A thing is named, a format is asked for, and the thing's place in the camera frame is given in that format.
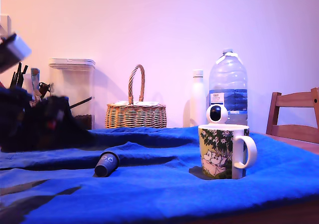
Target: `white bottle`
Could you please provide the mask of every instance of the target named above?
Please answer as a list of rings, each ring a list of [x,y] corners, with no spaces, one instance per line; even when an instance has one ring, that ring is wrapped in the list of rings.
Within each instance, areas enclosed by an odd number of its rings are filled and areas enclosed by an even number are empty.
[[[207,124],[206,92],[203,70],[193,70],[193,85],[190,97],[190,126]]]

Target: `mug handle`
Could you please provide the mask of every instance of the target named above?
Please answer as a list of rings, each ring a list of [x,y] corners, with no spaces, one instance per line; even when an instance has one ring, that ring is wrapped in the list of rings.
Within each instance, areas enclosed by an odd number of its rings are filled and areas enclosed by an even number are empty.
[[[235,141],[237,140],[243,140],[246,143],[247,149],[248,149],[248,159],[246,164],[243,164],[242,162],[234,163],[235,168],[250,168],[253,166],[257,159],[257,147],[254,142],[254,140],[249,136],[237,136],[234,138]]]

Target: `dark blue cup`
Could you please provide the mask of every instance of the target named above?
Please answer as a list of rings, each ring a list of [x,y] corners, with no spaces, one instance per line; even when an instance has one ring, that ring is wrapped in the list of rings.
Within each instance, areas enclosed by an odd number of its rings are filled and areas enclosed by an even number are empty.
[[[111,151],[106,151],[101,154],[98,164],[95,166],[94,172],[98,177],[109,176],[120,165],[118,155]]]

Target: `plastic storage container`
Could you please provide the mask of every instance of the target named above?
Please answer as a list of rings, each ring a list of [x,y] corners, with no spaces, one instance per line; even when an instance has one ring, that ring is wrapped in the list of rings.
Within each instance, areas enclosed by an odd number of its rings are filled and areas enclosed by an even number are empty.
[[[210,104],[225,105],[226,123],[247,125],[247,71],[233,49],[225,49],[209,76]]]
[[[67,96],[75,119],[85,128],[94,129],[95,62],[88,59],[49,60],[50,94]]]

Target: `wooden chair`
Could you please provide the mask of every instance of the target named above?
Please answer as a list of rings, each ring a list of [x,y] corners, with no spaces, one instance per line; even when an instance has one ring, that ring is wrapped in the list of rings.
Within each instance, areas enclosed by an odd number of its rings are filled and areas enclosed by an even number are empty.
[[[277,125],[279,107],[310,107],[315,109],[317,128],[305,125]],[[273,92],[266,134],[306,142],[319,143],[319,88],[311,92],[292,93],[282,96]]]

